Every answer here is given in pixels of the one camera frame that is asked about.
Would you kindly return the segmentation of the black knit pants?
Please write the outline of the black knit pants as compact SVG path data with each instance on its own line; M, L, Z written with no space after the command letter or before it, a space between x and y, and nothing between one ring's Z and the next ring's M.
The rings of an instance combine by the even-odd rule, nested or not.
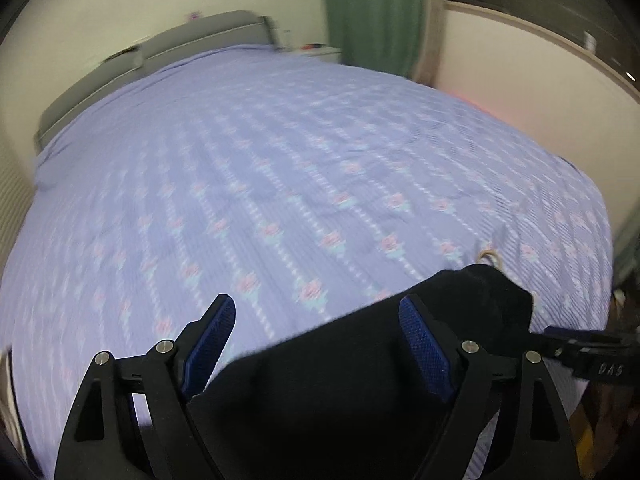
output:
M227 365L189 405L229 479L408 479L446 405L427 391L399 296Z

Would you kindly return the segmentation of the green curtain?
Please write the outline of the green curtain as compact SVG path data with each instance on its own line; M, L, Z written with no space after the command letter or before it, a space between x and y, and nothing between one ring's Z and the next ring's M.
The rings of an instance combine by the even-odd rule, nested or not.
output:
M418 60L424 0L324 0L330 45L342 62L407 77Z

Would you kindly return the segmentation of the grey padded headboard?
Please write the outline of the grey padded headboard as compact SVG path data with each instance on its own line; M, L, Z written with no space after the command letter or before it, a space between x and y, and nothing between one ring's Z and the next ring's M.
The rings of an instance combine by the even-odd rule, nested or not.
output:
M42 113L34 135L36 152L88 107L127 84L203 52L248 44L274 47L277 40L270 18L241 10L197 18L113 54Z

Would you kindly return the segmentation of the white bedside table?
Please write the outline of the white bedside table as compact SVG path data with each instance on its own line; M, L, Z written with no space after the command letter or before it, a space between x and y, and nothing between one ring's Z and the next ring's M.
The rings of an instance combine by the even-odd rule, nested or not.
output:
M305 44L294 51L295 55L308 56L308 58L318 58L318 60L340 64L342 62L342 51L340 48L331 47L327 44Z

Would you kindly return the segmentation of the purple floral bed sheet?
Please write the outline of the purple floral bed sheet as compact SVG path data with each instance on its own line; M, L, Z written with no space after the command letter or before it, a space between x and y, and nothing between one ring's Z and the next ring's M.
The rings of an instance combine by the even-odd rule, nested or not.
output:
M90 359L178 335L219 294L222 360L491 249L533 328L600 330L612 240L583 172L474 106L389 74L237 46L78 116L37 160L4 269L1 341L53 474Z

